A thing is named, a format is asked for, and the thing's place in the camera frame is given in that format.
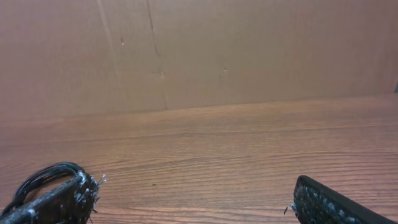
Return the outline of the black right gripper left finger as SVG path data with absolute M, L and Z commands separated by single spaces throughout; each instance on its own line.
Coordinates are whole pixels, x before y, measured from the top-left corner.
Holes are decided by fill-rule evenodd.
M 1 224 L 86 224 L 91 220 L 91 214 L 96 212 L 99 190 L 106 182 L 105 177 L 97 181 L 92 175 L 80 170 L 72 179 L 51 191 L 30 202 L 25 201 L 31 192 L 66 176 L 69 173 L 31 176 L 18 188 L 12 201 L 1 212 Z

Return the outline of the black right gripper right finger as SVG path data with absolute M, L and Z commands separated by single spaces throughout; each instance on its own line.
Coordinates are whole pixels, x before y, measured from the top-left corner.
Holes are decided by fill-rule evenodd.
M 306 175 L 298 177 L 290 207 L 301 224 L 397 224 Z

